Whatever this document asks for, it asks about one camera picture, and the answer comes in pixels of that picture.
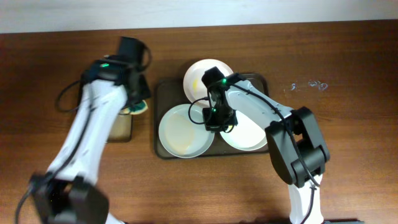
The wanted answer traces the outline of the light grey plate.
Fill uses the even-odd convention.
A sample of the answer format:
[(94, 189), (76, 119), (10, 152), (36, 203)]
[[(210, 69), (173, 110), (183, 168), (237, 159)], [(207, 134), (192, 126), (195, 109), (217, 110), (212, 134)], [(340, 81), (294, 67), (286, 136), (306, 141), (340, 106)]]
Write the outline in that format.
[(202, 122), (201, 107), (189, 104), (174, 106), (160, 120), (158, 135), (162, 146), (171, 155), (182, 159), (202, 155), (215, 138)]

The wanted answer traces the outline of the green and yellow sponge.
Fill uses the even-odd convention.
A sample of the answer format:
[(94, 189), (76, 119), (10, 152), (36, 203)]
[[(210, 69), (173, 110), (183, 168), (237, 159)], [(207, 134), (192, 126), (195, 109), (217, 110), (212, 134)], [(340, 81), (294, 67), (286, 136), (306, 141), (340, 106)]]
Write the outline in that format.
[(137, 104), (131, 105), (127, 108), (122, 109), (119, 112), (119, 115), (138, 115), (138, 114), (142, 114), (145, 111), (148, 110), (148, 105), (147, 102), (145, 100), (140, 101)]

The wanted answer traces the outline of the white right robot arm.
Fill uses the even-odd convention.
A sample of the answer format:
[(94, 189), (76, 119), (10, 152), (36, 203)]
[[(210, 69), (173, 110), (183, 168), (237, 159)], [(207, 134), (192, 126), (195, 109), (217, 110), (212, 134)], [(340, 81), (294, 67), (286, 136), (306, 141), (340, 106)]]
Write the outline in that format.
[(217, 67), (204, 72), (209, 107), (203, 124), (211, 132), (227, 132), (238, 125), (240, 112), (265, 132), (271, 162), (288, 185), (291, 223), (324, 223), (320, 182), (330, 160), (315, 115), (306, 107), (294, 110), (270, 99), (239, 73), (224, 76)]

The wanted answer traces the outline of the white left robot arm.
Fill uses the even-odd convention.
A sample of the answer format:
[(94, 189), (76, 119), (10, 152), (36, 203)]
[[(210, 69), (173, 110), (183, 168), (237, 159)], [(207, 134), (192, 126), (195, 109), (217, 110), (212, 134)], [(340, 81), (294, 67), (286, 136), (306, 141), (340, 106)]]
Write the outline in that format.
[(122, 110), (150, 97), (141, 56), (112, 55), (81, 75), (81, 100), (60, 152), (44, 175), (33, 175), (32, 196), (42, 223), (120, 223), (96, 188), (101, 157)]

